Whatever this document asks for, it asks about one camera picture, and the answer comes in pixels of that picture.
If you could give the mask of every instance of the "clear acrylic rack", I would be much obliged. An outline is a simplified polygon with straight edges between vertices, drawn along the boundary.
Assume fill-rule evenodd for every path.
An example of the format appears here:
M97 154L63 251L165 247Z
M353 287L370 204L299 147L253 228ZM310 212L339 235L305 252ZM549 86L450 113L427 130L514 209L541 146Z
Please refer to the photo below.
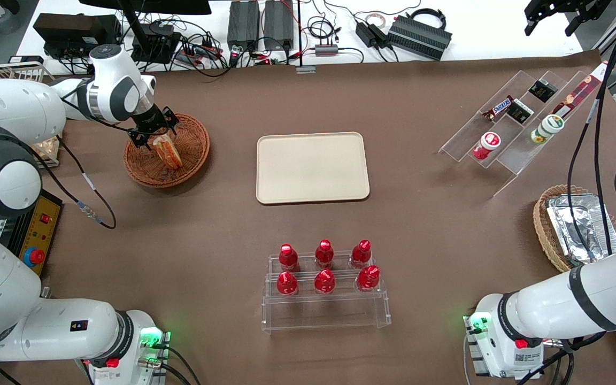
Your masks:
M371 292L358 292L355 279L359 270L349 268L350 251L335 251L332 273L334 291L328 295L315 293L313 281L320 271L313 253L298 255L301 272L293 273L298 280L298 295L284 296L276 283L282 272L278 256L268 259L262 309L264 332L288 329L320 329L326 327L384 327L391 324L389 296L384 279ZM371 258L369 265L374 265Z
M445 152L455 161L462 161L465 157L476 161L484 168L489 168L493 163L497 162L503 168L510 171L511 176L503 184L501 188L494 194L498 195L506 188L520 173L531 163L544 146L552 139L543 143L536 144L531 140L531 132L541 124L550 112L562 102L563 98L568 95L579 83L588 75L582 71L577 72L569 81L565 81L560 76L552 71L547 71L541 80L545 80L555 86L558 91L549 98L546 103L529 93L529 88L535 83L536 79L528 75L524 71L520 71L508 81L492 98L490 98L479 111L467 123L462 126L438 151ZM504 113L496 121L489 121L482 113L491 110L508 95L513 98L518 98L534 111L529 119L523 124L519 124L515 119ZM574 113L570 112L565 118L565 122ZM472 156L472 149L479 143L479 138L482 134L491 131L496 132L500 136L501 146L491 152L486 159L478 160Z

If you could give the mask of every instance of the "red button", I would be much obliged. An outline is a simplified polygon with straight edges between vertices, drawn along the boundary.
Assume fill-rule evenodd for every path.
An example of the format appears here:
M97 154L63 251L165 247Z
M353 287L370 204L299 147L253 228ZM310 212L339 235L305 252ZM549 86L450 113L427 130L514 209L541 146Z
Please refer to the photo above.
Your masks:
M30 261L35 265L39 265L44 262L44 251L35 249L30 253Z

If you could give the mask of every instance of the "qr code label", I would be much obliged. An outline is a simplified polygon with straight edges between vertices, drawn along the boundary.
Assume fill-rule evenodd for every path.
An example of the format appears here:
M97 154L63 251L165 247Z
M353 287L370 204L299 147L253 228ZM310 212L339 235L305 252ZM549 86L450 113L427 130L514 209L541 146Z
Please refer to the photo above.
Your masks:
M515 352L515 365L533 366L540 363L541 353L540 351L524 351L520 349Z

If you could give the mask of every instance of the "green led light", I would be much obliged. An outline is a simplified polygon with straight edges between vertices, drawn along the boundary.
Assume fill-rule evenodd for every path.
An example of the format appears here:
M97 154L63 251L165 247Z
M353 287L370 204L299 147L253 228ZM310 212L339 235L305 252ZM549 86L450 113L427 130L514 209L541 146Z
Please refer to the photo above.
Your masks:
M140 333L140 342L147 346L152 346L155 343L159 343L163 337L163 332L158 327L147 327L142 329Z

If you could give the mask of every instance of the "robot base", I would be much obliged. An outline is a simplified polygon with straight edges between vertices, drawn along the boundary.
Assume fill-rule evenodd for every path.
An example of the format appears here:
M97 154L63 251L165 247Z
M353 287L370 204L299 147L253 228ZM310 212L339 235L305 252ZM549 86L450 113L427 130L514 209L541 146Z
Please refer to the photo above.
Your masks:
M158 358L161 351L146 348L145 343L168 343L168 333L162 332L156 327L151 317L141 310L129 310L127 315L134 323L132 343L127 353L120 358L120 363L115 368L95 368L88 365L90 376L95 385L157 385L162 383L164 376L159 370L144 368L137 365L142 358Z
M492 377L514 377L521 380L529 371L536 370L543 361L543 344L535 348L518 349L503 331L498 321L498 302L501 294L482 298L476 311L469 316L470 329L482 329L481 333L469 335L476 339L477 348Z

